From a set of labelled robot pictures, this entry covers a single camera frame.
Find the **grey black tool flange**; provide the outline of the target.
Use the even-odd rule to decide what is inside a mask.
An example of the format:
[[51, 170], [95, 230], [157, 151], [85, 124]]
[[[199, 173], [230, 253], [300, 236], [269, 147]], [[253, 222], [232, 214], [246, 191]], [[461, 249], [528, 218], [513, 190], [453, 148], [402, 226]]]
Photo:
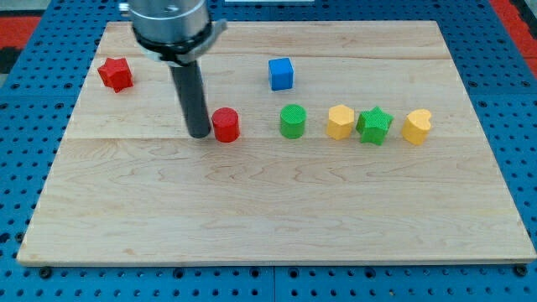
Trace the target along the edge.
[[155, 42], [144, 38], [134, 27], [132, 29], [139, 48], [150, 60], [172, 67], [183, 67], [209, 51], [227, 30], [227, 20], [209, 22], [198, 34], [174, 43]]

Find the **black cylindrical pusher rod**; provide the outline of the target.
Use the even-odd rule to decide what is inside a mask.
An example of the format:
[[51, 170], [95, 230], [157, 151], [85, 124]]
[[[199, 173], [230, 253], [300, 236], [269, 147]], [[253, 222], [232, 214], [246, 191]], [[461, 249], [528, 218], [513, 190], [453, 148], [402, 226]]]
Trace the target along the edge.
[[170, 67], [188, 134], [205, 138], [211, 132], [201, 70], [196, 60]]

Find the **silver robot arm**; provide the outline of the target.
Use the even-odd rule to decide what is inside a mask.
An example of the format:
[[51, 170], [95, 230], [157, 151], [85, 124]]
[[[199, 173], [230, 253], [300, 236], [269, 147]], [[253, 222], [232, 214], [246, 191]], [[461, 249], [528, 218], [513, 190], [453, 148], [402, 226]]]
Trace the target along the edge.
[[119, 9], [132, 21], [143, 54], [169, 67], [188, 134], [206, 137], [211, 122], [198, 59], [227, 30], [227, 21], [213, 21], [206, 0], [128, 0]]

